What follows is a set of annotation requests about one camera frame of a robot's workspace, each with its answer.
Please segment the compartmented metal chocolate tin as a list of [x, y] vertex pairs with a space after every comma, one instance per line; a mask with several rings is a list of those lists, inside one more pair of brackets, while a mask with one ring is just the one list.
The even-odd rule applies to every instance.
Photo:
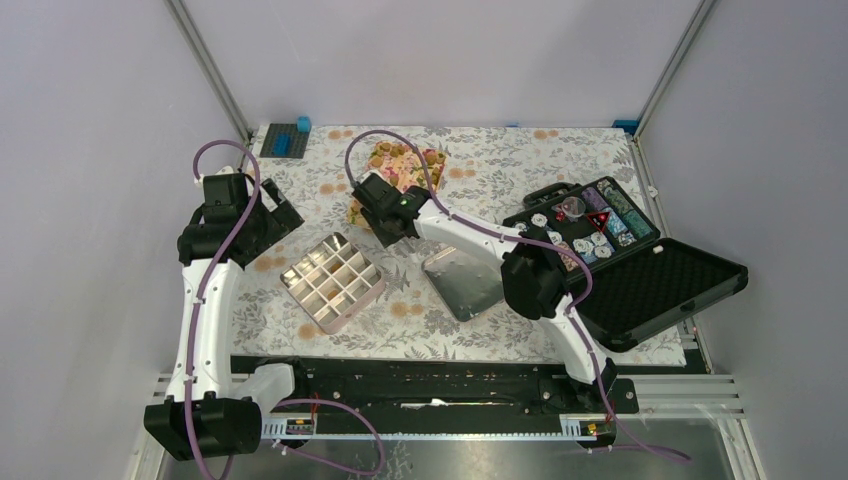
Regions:
[[383, 293], [382, 270], [339, 232], [281, 274], [285, 289], [325, 334], [338, 333]]

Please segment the silver metal tongs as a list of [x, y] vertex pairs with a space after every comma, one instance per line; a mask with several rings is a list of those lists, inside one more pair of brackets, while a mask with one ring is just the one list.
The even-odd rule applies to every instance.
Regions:
[[398, 250], [405, 255], [411, 255], [415, 253], [414, 247], [408, 240], [401, 240], [398, 244]]

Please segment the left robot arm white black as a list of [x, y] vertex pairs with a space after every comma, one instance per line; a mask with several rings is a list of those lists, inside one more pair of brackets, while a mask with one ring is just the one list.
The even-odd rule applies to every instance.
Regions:
[[174, 459], [251, 454], [262, 420], [277, 404], [296, 411], [310, 385], [290, 365], [259, 366], [244, 381], [232, 376], [230, 328], [246, 266], [303, 223], [276, 184], [266, 179], [249, 202], [252, 177], [206, 178], [204, 201], [177, 240], [184, 307], [178, 358], [163, 401], [145, 409], [144, 427]]

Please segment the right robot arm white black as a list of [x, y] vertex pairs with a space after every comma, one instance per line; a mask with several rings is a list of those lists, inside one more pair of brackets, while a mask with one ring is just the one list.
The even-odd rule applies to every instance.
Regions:
[[353, 181], [353, 197], [372, 232], [385, 247], [417, 238], [452, 246], [499, 272], [503, 297], [520, 316], [537, 322], [575, 382], [573, 396], [583, 410], [597, 412], [613, 398], [614, 362], [591, 337], [577, 307], [594, 287], [588, 266], [577, 263], [585, 288], [575, 294], [564, 258], [569, 253], [539, 227], [496, 225], [451, 211], [425, 188], [400, 191], [370, 171]]

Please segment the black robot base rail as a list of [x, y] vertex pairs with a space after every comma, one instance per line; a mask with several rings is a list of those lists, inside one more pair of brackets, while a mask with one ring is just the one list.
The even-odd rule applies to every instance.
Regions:
[[541, 436], [561, 430], [563, 415], [606, 420], [639, 410], [632, 381], [606, 377], [596, 386], [571, 380], [553, 364], [361, 360], [235, 355], [234, 375], [287, 364], [294, 397], [334, 400], [358, 410], [388, 435]]

